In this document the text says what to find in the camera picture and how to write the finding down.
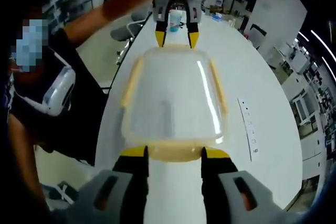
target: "white desk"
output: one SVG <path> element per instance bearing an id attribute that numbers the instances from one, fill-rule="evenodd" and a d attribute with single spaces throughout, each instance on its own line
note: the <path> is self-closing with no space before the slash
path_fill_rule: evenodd
<path id="1" fill-rule="evenodd" d="M 262 56 L 237 30 L 208 16 L 202 17 L 199 28 L 196 48 L 207 52 L 214 59 L 229 106 L 230 137 L 216 147 L 228 152 L 239 170 L 247 170 L 269 188 L 273 192 L 274 202 L 285 208 L 301 188 L 302 155 L 294 116 L 281 85 Z M 150 18 L 126 55 L 113 83 L 98 138 L 97 169 L 112 169 L 124 148 L 120 130 L 123 113 L 120 100 L 134 60 L 149 48 L 157 46 L 154 31 L 155 23 Z M 166 44 L 188 44 L 186 31 L 184 27 L 177 33 L 168 32 Z M 246 130 L 237 98 L 244 99 L 250 107 L 260 151 L 254 162 L 250 161 Z M 180 167 L 183 165 L 190 168 L 193 163 L 181 164 Z M 198 169 L 200 163 L 195 161 L 193 167 Z M 160 188 L 162 191 L 162 188 L 167 188 L 167 197 L 173 194 L 168 191 L 172 186 L 164 182 L 165 179 L 173 181 L 170 175 L 164 177 L 164 173 L 170 174 L 170 169 L 171 166 L 167 164 L 150 162 L 150 174 L 156 173 L 152 177 L 156 176 L 157 180 L 161 177 Z M 195 180 L 194 176 L 188 183 L 175 181 L 174 185 L 192 188 L 193 183 L 194 187 L 198 187 L 200 181 Z M 155 181 L 149 181 L 150 191 L 152 183 Z M 169 208 L 168 204 L 165 202 L 165 209 Z"/>

